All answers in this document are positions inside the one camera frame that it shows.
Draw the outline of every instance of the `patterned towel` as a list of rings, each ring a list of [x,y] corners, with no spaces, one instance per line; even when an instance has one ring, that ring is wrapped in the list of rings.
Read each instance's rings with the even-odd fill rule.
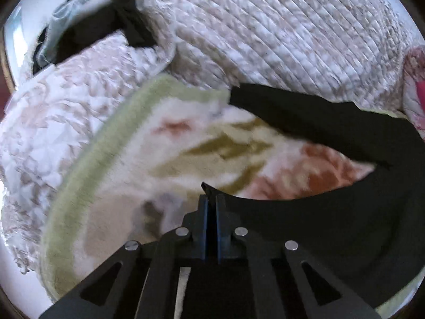
[[[123,104],[73,165],[52,204],[41,276],[58,299],[127,240],[147,243],[196,210],[202,181],[252,199],[295,199],[373,170],[279,133],[228,92],[161,75]]]

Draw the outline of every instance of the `crumpled white fabric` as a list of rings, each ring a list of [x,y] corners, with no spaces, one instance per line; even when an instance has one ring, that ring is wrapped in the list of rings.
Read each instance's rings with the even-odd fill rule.
[[[411,35],[384,0],[138,0],[158,46],[114,33],[27,83],[0,124],[3,234],[37,267],[50,202],[115,108],[166,68],[187,85],[265,84],[396,110]]]
[[[57,188],[103,123],[175,53],[174,15],[145,3],[157,46],[134,49],[117,31],[21,85],[0,124],[0,177],[7,191],[1,233],[25,273],[37,268],[42,229]]]

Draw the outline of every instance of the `pink fabric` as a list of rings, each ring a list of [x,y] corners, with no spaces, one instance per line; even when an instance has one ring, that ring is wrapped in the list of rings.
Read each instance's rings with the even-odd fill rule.
[[[403,111],[425,141],[425,46],[412,48],[403,68]]]
[[[425,81],[416,83],[416,93],[418,94],[422,110],[425,112]]]

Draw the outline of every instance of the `triangular cutout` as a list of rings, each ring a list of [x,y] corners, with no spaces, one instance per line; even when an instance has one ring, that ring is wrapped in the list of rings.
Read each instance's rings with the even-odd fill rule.
[[[309,263],[302,263],[303,271],[319,306],[327,305],[341,298],[341,294],[331,286]]]
[[[121,266],[121,263],[115,263],[94,284],[88,286],[82,291],[81,298],[97,306],[103,306],[111,292]]]

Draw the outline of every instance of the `red fabric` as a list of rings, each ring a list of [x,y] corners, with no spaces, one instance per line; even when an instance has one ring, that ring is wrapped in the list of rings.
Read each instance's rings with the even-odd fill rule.
[[[416,92],[418,94],[422,110],[425,111],[425,81],[416,83]]]

